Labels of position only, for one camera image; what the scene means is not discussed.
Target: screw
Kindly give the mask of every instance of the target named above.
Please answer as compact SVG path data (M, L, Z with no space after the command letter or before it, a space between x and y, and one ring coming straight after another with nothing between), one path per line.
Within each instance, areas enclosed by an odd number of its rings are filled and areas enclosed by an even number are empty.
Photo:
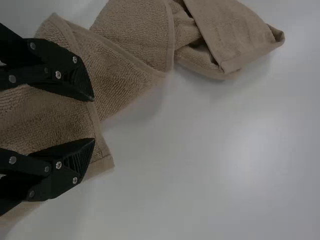
M11 165L15 164L16 162L17 162L17 158L16 158L15 156L11 156L11 157L9 158L9 163L10 163Z
M17 81L17 79L16 79L16 77L15 76L13 76L13 75L9 75L9 82L11 82L11 83L15 83Z
M55 77L56 77L57 79L60 79L60 78L61 78L61 72L55 71Z
M55 164L55 168L56 169L60 169L62 167L62 162L58 161L56 164Z
M78 178L77 178L77 177L74 177L74 178L72 179L72 183L73 183L73 184L77 184L77 182L78 182Z
M31 43L30 43L30 48L31 48L32 50L36 50L36 45L35 45L34 42L31 42Z
M32 199L34 196L35 196L35 191L32 190L32 191L29 193L29 198Z

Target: towel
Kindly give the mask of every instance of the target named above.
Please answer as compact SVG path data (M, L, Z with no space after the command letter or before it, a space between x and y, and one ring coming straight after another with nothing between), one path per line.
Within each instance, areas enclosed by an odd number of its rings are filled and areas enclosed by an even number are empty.
M282 31L236 0L169 0L175 30L174 59L192 71L225 80L280 47Z
M84 60L84 52L73 31L56 14L42 23L35 37L55 42ZM90 79L94 80L90 64L94 62L85 63L88 72L91 72ZM74 140L95 138L86 178L114 167L93 102L20 85L0 92L0 123L0 148L28 155ZM0 222L16 221L38 205L35 202L23 202L1 216Z
M93 82L101 120L161 82L174 62L174 20L167 1L110 0L90 30L126 52L127 59L105 58L107 77ZM134 68L125 64L128 60Z

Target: white table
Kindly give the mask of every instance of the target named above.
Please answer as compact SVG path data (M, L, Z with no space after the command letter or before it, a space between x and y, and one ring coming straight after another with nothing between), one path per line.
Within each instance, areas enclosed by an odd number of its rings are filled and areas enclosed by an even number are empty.
M51 12L88 28L105 0L15 0L32 37ZM180 66L103 123L115 169L50 200L1 240L319 240L320 2L241 0L286 42L235 81Z

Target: towel fold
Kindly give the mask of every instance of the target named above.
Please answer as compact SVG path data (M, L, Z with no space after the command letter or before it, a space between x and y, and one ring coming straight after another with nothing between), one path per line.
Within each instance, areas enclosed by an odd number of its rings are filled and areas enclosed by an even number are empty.
M161 82L173 68L173 23L163 0L110 0L102 9L90 30L108 41L114 53L126 53L123 59L102 56L110 68L103 81L92 83L101 120Z

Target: bolt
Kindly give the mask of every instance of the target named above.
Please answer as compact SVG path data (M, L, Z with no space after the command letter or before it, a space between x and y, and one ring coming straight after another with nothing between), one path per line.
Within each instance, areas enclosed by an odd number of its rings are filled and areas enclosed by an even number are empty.
M30 43L30 48L31 48L32 50L36 50L36 45L35 45L34 42L31 42L31 43Z
M35 196L35 191L32 190L32 191L29 193L29 198L32 199L34 196Z
M56 169L60 169L62 167L62 162L58 161L56 164L55 164L55 168Z
M74 178L72 179L72 183L73 183L73 184L77 184L77 182L78 182L78 178L77 178L77 177L74 177Z
M56 71L56 72L55 72L55 77L56 77L57 79L60 79L60 78L61 78L61 72Z
M16 158L15 156L11 156L11 157L9 158L9 163L10 163L11 165L15 164L16 162L17 162L17 158Z

